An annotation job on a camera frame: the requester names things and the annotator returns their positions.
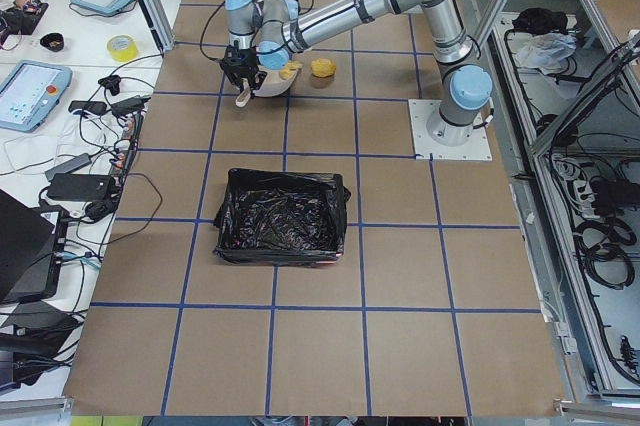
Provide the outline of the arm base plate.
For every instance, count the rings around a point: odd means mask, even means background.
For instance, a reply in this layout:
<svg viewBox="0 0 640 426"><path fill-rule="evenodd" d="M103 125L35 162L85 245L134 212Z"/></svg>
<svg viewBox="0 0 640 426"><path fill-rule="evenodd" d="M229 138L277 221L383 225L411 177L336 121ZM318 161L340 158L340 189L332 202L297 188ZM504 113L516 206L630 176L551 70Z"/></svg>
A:
<svg viewBox="0 0 640 426"><path fill-rule="evenodd" d="M440 103L438 99L408 101L414 157L436 161L491 161L482 113L476 114L471 125L452 126L441 118Z"/></svg>

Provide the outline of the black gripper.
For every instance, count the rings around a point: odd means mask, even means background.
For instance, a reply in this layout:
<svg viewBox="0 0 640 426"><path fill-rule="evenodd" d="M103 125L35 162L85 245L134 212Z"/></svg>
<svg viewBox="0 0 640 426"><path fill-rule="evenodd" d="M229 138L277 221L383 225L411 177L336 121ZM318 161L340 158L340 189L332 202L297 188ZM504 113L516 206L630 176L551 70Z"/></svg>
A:
<svg viewBox="0 0 640 426"><path fill-rule="evenodd" d="M267 73L259 68L255 46L242 49L237 43L228 45L220 60L220 67L227 79L241 93L248 92L251 97L261 88L267 77Z"/></svg>

